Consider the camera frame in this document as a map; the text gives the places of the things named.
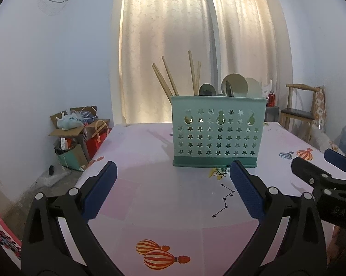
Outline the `person's right hand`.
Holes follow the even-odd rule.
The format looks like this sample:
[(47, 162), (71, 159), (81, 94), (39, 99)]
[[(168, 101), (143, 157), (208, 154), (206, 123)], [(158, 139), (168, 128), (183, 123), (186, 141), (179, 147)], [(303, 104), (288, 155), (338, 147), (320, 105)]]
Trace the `person's right hand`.
[(346, 229), (334, 226), (327, 255), (330, 273), (332, 275), (346, 275)]

